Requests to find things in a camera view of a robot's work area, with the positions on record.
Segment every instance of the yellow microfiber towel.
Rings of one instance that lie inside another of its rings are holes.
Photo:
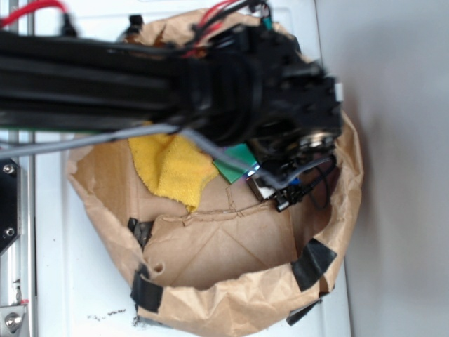
[[[201,193],[218,170],[212,158],[183,136],[153,135],[129,139],[134,167],[148,190],[198,209]]]

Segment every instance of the black bracket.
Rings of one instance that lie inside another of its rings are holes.
[[[0,255],[19,237],[18,174],[14,161],[0,160]]]

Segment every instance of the white surface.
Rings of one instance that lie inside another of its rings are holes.
[[[448,336],[449,1],[317,8],[366,165],[346,264],[354,336]]]
[[[130,13],[145,20],[162,18],[212,1],[69,1],[84,36],[115,40]],[[319,41],[312,0],[274,1],[274,15],[298,35],[303,50],[319,58]],[[36,18],[37,32],[49,34],[57,17],[44,11]],[[40,134],[38,140],[59,140]],[[92,228],[83,205],[64,177],[66,154],[36,158],[36,223],[40,336],[190,336],[163,328],[133,326],[130,289],[112,264]],[[126,309],[124,313],[108,313]],[[344,271],[335,291],[293,328],[281,322],[258,336],[350,336]]]

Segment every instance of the crumpled paper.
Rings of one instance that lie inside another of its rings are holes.
[[[190,24],[202,13],[145,25],[141,39],[152,44],[165,26],[166,39],[181,44],[190,39]],[[238,22],[257,24],[258,19],[234,14],[223,29]],[[317,211],[305,198],[278,214],[270,202],[260,205],[244,182],[229,186],[217,177],[206,186],[198,211],[189,215],[182,204],[148,192],[135,172],[126,141],[72,151],[67,174],[126,281],[131,285],[135,271],[143,264],[152,281],[165,286],[158,313],[139,308],[140,316],[200,336],[244,336],[313,303],[320,292],[333,290],[356,223],[363,180],[358,135],[346,115],[335,154],[340,176],[326,211]],[[143,252],[126,227],[130,217],[156,221],[154,236]],[[263,232],[264,223],[272,224],[272,232]],[[213,230],[221,231],[221,236],[207,245],[207,235]],[[198,238],[199,233],[206,237]],[[270,244],[273,235],[276,237]],[[337,258],[319,282],[301,292],[289,262],[312,237],[336,252]],[[220,248],[222,242],[227,249]],[[203,252],[201,244],[207,248]],[[247,253],[239,247],[247,248]],[[260,247],[269,253],[264,254]],[[217,255],[226,252],[231,261],[219,256],[220,266],[214,269]],[[177,257],[180,263],[173,271]]]

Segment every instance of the black electrical tape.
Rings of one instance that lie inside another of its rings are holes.
[[[287,324],[290,325],[290,326],[295,325],[295,324],[298,323],[302,318],[304,318],[304,316],[306,316],[306,315],[310,312],[310,310],[312,310],[313,308],[315,308],[315,305],[317,305],[317,304],[319,304],[319,303],[321,303],[321,302],[322,302],[322,300],[320,299],[320,300],[316,301],[315,303],[312,303],[312,304],[309,305],[308,307],[302,309],[301,311],[296,312],[295,314],[289,316],[289,317],[287,318]]]
[[[148,269],[141,265],[134,274],[131,298],[139,307],[157,313],[162,302],[163,287],[151,283],[148,279]]]
[[[301,257],[292,262],[292,270],[301,291],[312,287],[328,270],[337,253],[320,241],[312,239],[302,250]]]

